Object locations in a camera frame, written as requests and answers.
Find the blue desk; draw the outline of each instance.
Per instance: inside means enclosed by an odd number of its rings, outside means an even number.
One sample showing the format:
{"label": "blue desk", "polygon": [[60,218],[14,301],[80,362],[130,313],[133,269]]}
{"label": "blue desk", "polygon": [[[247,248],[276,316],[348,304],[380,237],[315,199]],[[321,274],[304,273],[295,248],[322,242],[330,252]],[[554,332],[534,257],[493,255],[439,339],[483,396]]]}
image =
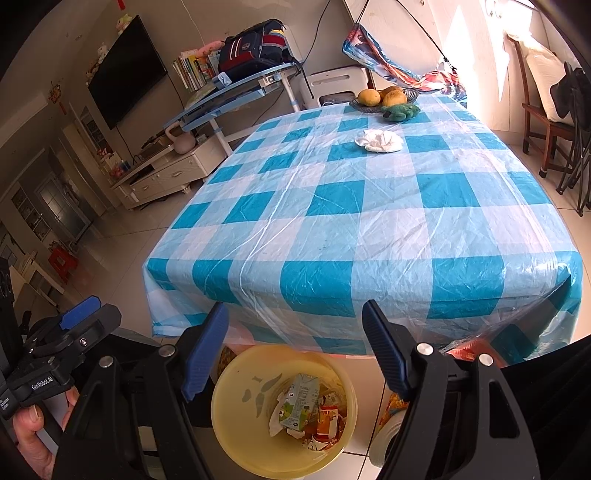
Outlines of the blue desk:
{"label": "blue desk", "polygon": [[238,82],[231,83],[229,86],[188,106],[184,111],[168,121],[164,128],[179,121],[182,129],[188,132],[209,123],[226,154],[230,156],[232,155],[232,148],[228,142],[247,137],[257,129],[258,125],[225,136],[217,124],[216,118],[247,103],[263,98],[282,87],[287,91],[293,111],[299,112],[300,107],[289,81],[296,73],[297,67],[294,63],[284,63],[263,72],[255,73]]}

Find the red stool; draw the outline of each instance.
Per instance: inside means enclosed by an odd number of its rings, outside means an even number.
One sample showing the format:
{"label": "red stool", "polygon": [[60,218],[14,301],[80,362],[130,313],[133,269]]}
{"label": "red stool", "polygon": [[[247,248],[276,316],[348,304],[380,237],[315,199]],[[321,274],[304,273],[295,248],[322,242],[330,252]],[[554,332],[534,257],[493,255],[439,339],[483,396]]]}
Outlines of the red stool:
{"label": "red stool", "polygon": [[78,266],[78,259],[63,249],[55,247],[49,257],[49,264],[55,269],[64,283],[68,283],[70,270],[75,270]]}

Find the kettlebell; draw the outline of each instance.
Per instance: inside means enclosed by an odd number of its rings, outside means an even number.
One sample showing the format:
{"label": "kettlebell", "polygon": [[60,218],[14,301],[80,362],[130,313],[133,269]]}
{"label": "kettlebell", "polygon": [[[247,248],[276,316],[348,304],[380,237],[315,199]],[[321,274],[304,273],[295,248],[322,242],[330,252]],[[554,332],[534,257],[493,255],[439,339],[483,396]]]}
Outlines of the kettlebell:
{"label": "kettlebell", "polygon": [[167,137],[172,140],[174,145],[174,151],[178,154],[185,154],[190,152],[195,145],[197,144],[195,137],[191,134],[191,132],[183,132],[179,136],[175,137],[170,131],[174,127],[180,127],[181,122],[175,122],[164,131]]}

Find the black bag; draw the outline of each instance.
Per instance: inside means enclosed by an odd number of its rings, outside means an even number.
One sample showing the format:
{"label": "black bag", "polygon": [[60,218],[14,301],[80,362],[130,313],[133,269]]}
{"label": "black bag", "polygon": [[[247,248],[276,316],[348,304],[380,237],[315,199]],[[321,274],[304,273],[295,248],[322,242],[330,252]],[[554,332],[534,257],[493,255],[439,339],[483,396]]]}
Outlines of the black bag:
{"label": "black bag", "polygon": [[219,71],[237,82],[289,61],[293,58],[287,48],[283,23],[271,19],[228,37],[220,51]]}

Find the wall-mounted tv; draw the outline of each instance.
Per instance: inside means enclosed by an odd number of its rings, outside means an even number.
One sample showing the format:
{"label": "wall-mounted tv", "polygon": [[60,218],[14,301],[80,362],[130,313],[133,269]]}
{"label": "wall-mounted tv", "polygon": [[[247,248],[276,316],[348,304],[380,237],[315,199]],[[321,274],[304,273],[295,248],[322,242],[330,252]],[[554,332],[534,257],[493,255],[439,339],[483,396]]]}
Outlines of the wall-mounted tv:
{"label": "wall-mounted tv", "polygon": [[88,89],[110,129],[167,74],[136,15],[100,64]]}

